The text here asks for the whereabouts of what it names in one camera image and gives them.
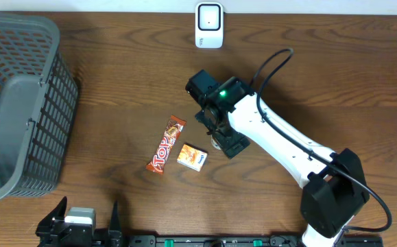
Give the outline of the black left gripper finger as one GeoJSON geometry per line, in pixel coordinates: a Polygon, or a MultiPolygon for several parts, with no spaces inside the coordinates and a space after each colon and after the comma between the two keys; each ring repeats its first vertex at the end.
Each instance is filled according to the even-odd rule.
{"type": "Polygon", "coordinates": [[[67,197],[64,196],[63,199],[58,203],[58,205],[53,209],[46,217],[44,217],[37,228],[51,228],[53,222],[58,218],[61,219],[64,217],[64,214],[67,209],[67,197]]]}
{"type": "Polygon", "coordinates": [[[108,227],[109,233],[121,233],[121,224],[118,213],[118,202],[115,201],[112,208],[112,215],[110,219],[110,225],[108,227]]]}

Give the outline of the green lid jar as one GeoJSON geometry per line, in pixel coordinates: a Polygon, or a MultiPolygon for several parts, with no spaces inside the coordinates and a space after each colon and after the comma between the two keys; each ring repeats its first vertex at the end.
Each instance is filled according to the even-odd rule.
{"type": "Polygon", "coordinates": [[[217,140],[213,137],[213,135],[210,136],[211,139],[211,144],[212,146],[217,149],[217,150],[221,150],[220,145],[218,144],[217,140]]]}

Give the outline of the orange snack box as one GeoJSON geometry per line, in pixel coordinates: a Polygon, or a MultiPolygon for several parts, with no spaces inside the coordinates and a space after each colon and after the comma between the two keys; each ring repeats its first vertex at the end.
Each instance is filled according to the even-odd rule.
{"type": "Polygon", "coordinates": [[[188,168],[200,172],[208,157],[208,153],[191,145],[184,144],[177,157],[177,162],[188,168]]]}

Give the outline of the orange chocolate bar wrapper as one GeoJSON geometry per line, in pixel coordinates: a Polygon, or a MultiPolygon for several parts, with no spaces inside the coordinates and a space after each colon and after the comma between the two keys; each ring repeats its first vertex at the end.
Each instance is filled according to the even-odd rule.
{"type": "Polygon", "coordinates": [[[151,161],[146,165],[147,170],[157,174],[164,173],[165,164],[167,163],[171,150],[186,124],[187,122],[185,120],[179,119],[174,115],[170,116],[160,144],[151,161]]]}

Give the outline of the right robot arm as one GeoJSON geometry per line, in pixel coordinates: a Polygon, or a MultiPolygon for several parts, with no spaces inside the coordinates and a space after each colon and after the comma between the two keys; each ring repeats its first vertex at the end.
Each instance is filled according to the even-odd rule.
{"type": "Polygon", "coordinates": [[[369,200],[360,158],[349,149],[336,153],[306,137],[239,78],[220,84],[201,70],[185,89],[199,104],[195,118],[206,126],[215,148],[233,158],[253,141],[302,188],[300,211],[308,224],[302,244],[334,246],[369,200]]]}

